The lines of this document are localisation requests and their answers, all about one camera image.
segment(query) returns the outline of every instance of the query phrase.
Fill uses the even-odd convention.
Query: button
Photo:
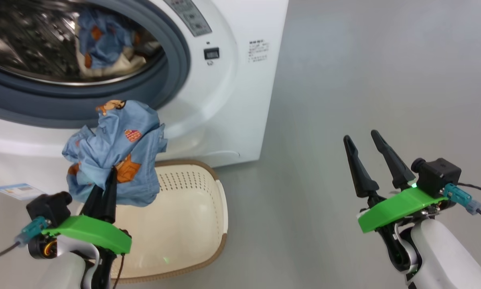
[[[205,60],[219,58],[218,47],[205,49],[204,52],[205,52]]]
[[[201,23],[191,23],[191,27],[193,29],[202,29],[203,28],[203,24]]]
[[[185,19],[187,19],[187,21],[191,21],[196,18],[196,15],[194,13],[190,13],[190,14],[185,14],[184,17]]]

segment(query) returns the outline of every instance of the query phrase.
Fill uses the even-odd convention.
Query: teal cable connector
[[[443,195],[449,200],[462,205],[467,212],[472,215],[477,214],[477,209],[481,208],[481,203],[472,199],[472,196],[452,183],[445,185]]]
[[[19,242],[19,247],[24,247],[35,236],[41,234],[51,222],[44,217],[38,216],[26,225],[19,235],[14,238],[14,242]]]

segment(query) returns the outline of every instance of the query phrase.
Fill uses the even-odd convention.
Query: label sticker
[[[263,39],[249,41],[248,62],[259,62],[267,60],[269,43]]]
[[[41,190],[38,190],[27,183],[17,183],[16,185],[2,185],[0,192],[13,196],[16,199],[33,199],[37,196],[44,194]]]

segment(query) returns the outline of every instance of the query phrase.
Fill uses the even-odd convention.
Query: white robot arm
[[[81,255],[93,262],[86,262]],[[92,277],[99,264],[99,251],[96,246],[60,235],[57,238],[57,257],[53,259],[36,288],[92,289]]]
[[[422,220],[411,239],[421,264],[406,281],[409,289],[481,289],[481,266],[442,223]]]
[[[419,178],[413,183],[415,175],[378,131],[371,135],[385,157],[394,187],[401,192],[389,199],[378,195],[378,184],[361,164],[351,138],[345,136],[356,195],[368,198],[369,208],[358,215],[362,231],[380,234],[392,265],[405,275],[409,289],[481,289],[479,264],[451,231],[434,219],[455,204],[472,215],[481,214],[481,204],[456,186],[461,169],[444,159],[429,163],[417,159],[411,168]],[[406,225],[412,226],[400,232]]]

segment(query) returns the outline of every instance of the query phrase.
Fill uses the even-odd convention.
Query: control panel
[[[180,16],[195,37],[211,33],[207,21],[191,0],[164,1]]]

